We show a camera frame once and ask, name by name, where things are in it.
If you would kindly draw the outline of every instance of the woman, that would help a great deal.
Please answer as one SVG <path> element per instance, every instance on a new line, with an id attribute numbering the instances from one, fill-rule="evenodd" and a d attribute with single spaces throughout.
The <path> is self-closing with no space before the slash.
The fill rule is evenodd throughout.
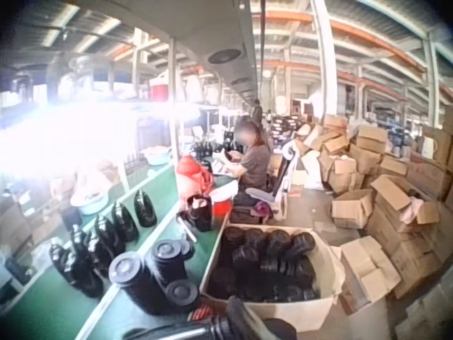
<path id="1" fill-rule="evenodd" d="M 248 147 L 245 154 L 230 151 L 232 162 L 222 152 L 216 158 L 224 163 L 225 167 L 235 177 L 239 178 L 239 192 L 234 197 L 234 205 L 253 206 L 259 200 L 246 194 L 247 188 L 257 188 L 265 191 L 268 182 L 268 164 L 270 151 L 263 139 L 262 131 L 250 118 L 240 120 L 234 128 L 234 137 L 242 145 Z"/>

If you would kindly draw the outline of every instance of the concrete floor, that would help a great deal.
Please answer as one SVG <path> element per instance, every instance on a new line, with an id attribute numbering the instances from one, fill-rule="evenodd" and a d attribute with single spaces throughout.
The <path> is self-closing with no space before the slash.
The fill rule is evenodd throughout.
<path id="1" fill-rule="evenodd" d="M 337 228 L 331 219 L 333 196 L 325 191 L 302 189 L 299 197 L 288 199 L 288 217 L 273 224 L 316 230 L 331 246 L 340 246 L 359 238 L 357 230 Z M 340 302 L 332 306 L 318 331 L 298 334 L 300 340 L 387 340 L 391 339 L 386 300 L 347 316 Z"/>

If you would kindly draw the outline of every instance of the chair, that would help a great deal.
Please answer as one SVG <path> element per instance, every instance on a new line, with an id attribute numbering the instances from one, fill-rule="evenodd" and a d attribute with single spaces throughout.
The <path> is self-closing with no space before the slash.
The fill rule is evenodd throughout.
<path id="1" fill-rule="evenodd" d="M 291 188 L 292 172 L 296 169 L 297 160 L 299 159 L 299 149 L 294 143 L 294 140 L 290 140 L 283 146 L 282 154 L 283 158 L 278 169 L 277 179 L 270 192 L 256 188 L 246 189 L 246 193 L 249 194 L 250 197 L 269 205 L 273 212 L 273 218 L 277 221 L 283 221 L 287 216 L 288 190 Z M 250 213 L 251 207 L 235 207 L 234 210 L 237 212 Z"/>

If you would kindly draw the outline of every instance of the overhead lamp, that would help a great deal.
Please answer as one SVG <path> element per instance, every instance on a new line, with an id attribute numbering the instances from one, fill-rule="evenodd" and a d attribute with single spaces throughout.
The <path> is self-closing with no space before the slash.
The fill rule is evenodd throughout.
<path id="1" fill-rule="evenodd" d="M 263 77 L 270 78 L 272 76 L 272 72 L 269 69 L 263 70 Z"/>

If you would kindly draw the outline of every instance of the open cardboard box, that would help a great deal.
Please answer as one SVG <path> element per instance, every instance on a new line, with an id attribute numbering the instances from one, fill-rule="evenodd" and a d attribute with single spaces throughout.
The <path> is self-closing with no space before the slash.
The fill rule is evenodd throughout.
<path id="1" fill-rule="evenodd" d="M 417 231 L 422 225 L 429 225 L 440 221 L 437 203 L 432 202 L 404 178 L 382 175 L 371 185 L 377 191 L 376 204 L 381 207 L 397 232 Z M 406 224 L 401 221 L 400 216 L 405 209 L 411 207 L 411 199 L 408 196 L 410 190 L 418 193 L 424 202 L 414 220 Z"/>
<path id="2" fill-rule="evenodd" d="M 286 303 L 245 302 L 245 305 L 250 307 L 262 319 L 275 317 L 289 322 L 298 332 L 320 329 L 324 320 L 327 318 L 332 304 L 337 302 L 337 297 L 341 293 L 341 287 L 345 281 L 345 270 L 339 260 L 340 249 L 328 246 L 311 229 L 269 225 L 223 225 L 200 285 L 200 293 L 207 296 L 218 310 L 224 309 L 227 306 L 227 301 L 209 296 L 207 289 L 211 272 L 217 266 L 223 232 L 228 227 L 240 227 L 245 230 L 259 228 L 265 232 L 272 232 L 273 230 L 279 229 L 288 232 L 290 235 L 301 232 L 310 232 L 313 235 L 316 241 L 316 248 L 307 254 L 307 256 L 316 272 L 314 287 L 320 292 L 321 298 L 312 301 Z"/>

